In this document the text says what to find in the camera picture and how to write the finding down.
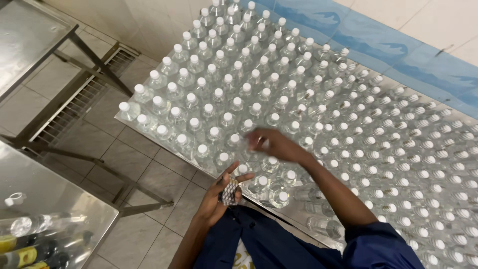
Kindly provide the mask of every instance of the finger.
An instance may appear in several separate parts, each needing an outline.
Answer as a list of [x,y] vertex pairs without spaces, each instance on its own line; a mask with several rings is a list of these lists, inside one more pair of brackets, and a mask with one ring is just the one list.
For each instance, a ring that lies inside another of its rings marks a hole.
[[238,166],[239,166],[239,161],[235,161],[231,164],[231,166],[229,166],[228,168],[226,168],[226,170],[224,170],[224,173],[232,174],[232,172],[234,172],[234,170]]
[[254,173],[247,173],[247,174],[245,174],[245,175],[236,177],[236,180],[237,180],[239,183],[241,183],[241,182],[244,182],[244,181],[246,181],[246,180],[253,179],[254,176],[255,176]]
[[221,175],[219,179],[211,185],[211,187],[209,187],[207,192],[209,192],[209,195],[211,196],[216,196],[226,188],[226,186],[229,184],[229,181],[230,176],[228,173],[225,173]]
[[234,200],[236,201],[236,203],[240,203],[240,201],[242,200],[242,189],[239,186],[236,188]]

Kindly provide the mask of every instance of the person's arm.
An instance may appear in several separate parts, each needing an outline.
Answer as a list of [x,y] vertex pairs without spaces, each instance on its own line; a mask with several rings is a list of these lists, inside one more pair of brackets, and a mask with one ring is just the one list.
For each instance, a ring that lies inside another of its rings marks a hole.
[[[238,165],[239,162],[234,162],[209,187],[168,268],[182,269],[193,267],[203,247],[207,232],[226,212],[227,206],[218,202],[218,195],[229,184],[230,174]],[[253,177],[254,173],[248,173],[236,177],[236,180],[243,182]],[[236,190],[236,202],[240,202],[241,198],[241,189],[238,187]]]
[[314,179],[345,228],[377,222],[362,201],[299,145],[274,129],[257,128],[248,134],[249,150],[264,151],[278,159],[296,162]]

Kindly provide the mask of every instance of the navy blue shirt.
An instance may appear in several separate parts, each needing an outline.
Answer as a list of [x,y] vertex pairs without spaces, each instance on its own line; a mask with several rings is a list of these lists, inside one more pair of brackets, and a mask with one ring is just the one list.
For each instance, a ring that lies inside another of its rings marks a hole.
[[239,238],[258,269],[424,268],[412,248],[388,223],[348,228],[342,256],[338,250],[306,243],[275,220],[240,205],[229,207],[209,230],[194,268],[231,269]]

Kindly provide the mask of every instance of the metal grate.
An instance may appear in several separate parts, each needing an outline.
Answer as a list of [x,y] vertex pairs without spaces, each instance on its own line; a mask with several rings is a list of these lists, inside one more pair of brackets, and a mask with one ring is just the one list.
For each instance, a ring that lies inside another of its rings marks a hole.
[[[119,77],[136,57],[132,52],[120,47],[105,64]],[[82,87],[35,133],[30,141],[54,146],[70,127],[86,114],[101,94],[106,92],[107,88],[106,82],[100,78],[95,76],[88,78]]]

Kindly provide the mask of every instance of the reflective metal surface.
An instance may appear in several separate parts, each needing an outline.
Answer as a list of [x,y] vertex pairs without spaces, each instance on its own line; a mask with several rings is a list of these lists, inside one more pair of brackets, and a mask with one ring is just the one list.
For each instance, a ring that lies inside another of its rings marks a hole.
[[76,28],[33,0],[14,0],[0,10],[0,101]]
[[[183,157],[181,155],[181,153],[179,153],[174,148],[171,148],[171,147],[166,146],[166,145],[162,145],[156,137],[154,137],[152,135],[149,135],[149,134],[142,133],[141,131],[139,131],[136,128],[137,121],[133,121],[133,122],[125,121],[125,120],[121,119],[120,113],[116,114],[115,119],[117,119],[120,122],[124,123],[125,125],[131,127],[133,130],[135,130],[136,132],[140,133],[141,135],[147,137],[148,139],[155,142],[156,144],[158,144],[162,148],[165,148],[168,151],[174,153],[176,156],[181,158],[183,161],[185,161],[185,162],[193,165],[194,167],[196,167],[196,169],[210,175],[213,178],[217,177],[217,175],[215,175],[215,173],[213,171],[208,171],[208,170],[204,170],[203,168],[201,168],[196,163],[195,160],[191,161],[191,160],[186,159],[185,157]],[[308,234],[309,236],[315,238],[316,240],[318,240],[320,243],[326,245],[327,247],[337,248],[337,242],[334,239],[332,239],[330,237],[327,237],[327,236],[324,236],[324,235],[321,235],[321,234],[318,234],[314,231],[311,231],[309,228],[307,228],[305,226],[307,218],[311,217],[311,216],[316,216],[316,215],[309,214],[309,213],[305,212],[304,211],[304,205],[303,205],[302,202],[298,202],[298,201],[295,201],[294,199],[290,199],[290,203],[286,207],[281,208],[281,209],[275,209],[275,208],[270,208],[270,207],[266,207],[266,206],[262,205],[256,199],[255,195],[253,195],[251,193],[247,193],[247,191],[243,192],[243,196],[248,201],[250,201],[253,204],[255,204],[256,206],[258,206],[259,208],[261,208],[261,209],[265,210],[266,212],[269,212],[270,214],[272,214],[276,217],[279,217],[280,219],[290,223],[291,225],[293,225],[297,229],[299,229],[299,230],[303,231],[304,233]]]
[[[119,212],[77,185],[15,150],[0,139],[0,219],[35,214],[80,212],[89,221],[82,230],[91,231],[92,252],[77,257],[71,268],[81,268],[99,242],[119,218]],[[10,195],[26,194],[22,204],[7,207]]]

